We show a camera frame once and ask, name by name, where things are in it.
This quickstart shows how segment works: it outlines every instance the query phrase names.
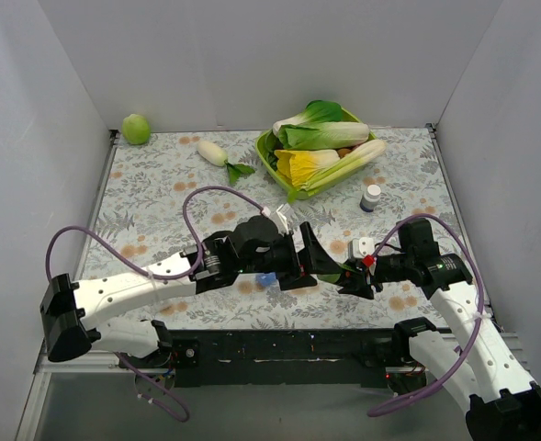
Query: black metal base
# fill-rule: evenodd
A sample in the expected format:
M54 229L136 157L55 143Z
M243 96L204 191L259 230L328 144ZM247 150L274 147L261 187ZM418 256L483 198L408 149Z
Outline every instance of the black metal base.
M408 366L392 343L392 329L168 332L178 342L172 348L177 387L345 383L384 388L385 368ZM187 342L194 342L191 357L186 357ZM161 365L160 357L130 358L137 368L155 368L156 361Z

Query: white wall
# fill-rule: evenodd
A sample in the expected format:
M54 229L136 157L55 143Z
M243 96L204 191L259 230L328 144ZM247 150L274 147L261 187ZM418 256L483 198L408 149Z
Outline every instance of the white wall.
M490 300L541 384L541 0L502 2L439 138Z
M269 128L310 100L436 122L500 0L39 0L110 128Z
M0 440L13 439L32 381L53 232L85 224L108 132L35 0L0 0ZM54 271L82 238L64 238Z

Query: cable tie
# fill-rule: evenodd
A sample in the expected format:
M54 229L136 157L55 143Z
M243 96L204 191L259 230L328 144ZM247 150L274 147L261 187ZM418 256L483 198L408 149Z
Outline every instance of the cable tie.
M152 288L155 291L156 289L158 289L158 287L156 287L156 281L153 278L153 272L151 271L149 266L146 266L145 271L146 273L148 273L148 279L150 279L150 281L152 282Z
M472 312L470 314L470 318L467 319L467 320L464 320L462 322L462 324L469 324L469 323L473 323L475 322L477 319L481 319L481 320L490 320L490 316L489 314L487 314L486 312L483 312L482 314L478 311L475 311L475 312Z

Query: white panel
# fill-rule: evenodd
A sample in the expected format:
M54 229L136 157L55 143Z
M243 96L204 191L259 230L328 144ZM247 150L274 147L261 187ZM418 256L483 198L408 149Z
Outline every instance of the white panel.
M181 1L39 2L110 129L130 113L154 131L216 128Z
M42 340L45 248L88 219L108 132L35 0L0 0L0 440L13 439ZM64 238L55 272L82 246Z
M437 331L423 331L409 339L411 356L427 367L427 369L440 379L457 362L458 354L454 347L444 341L444 337ZM460 406L464 414L470 410L470 395L480 396L480 387L468 363L462 363L460 368L445 383L447 390L454 401Z
M479 315L477 300L476 288L467 282L452 284L449 290L439 288L431 297L432 305L447 321L460 347L468 345L474 332L475 318ZM479 396L485 402L499 399L504 389L513 394L530 390L530 383L535 381L515 361L509 346L486 312L482 314L479 334L467 362L479 384Z
M503 1L439 138L494 310L541 384L541 1Z
M362 120L441 117L499 0L193 0L218 123L268 128L317 98Z
M439 120L501 0L40 0L101 116L264 129L311 99Z
M143 270L157 276L172 276L188 272L190 262L175 253ZM195 296L197 288L188 276L177 280L150 280L133 271L96 280L79 280L79 285L75 293L76 307L85 310L80 321L85 329L95 329L113 317L145 305Z

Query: small bottle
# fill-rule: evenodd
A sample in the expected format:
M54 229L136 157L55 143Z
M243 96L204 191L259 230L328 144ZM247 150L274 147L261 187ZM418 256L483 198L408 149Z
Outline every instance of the small bottle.
M366 188L360 200L360 208L366 213L371 213L380 201L382 190L379 186L371 185Z

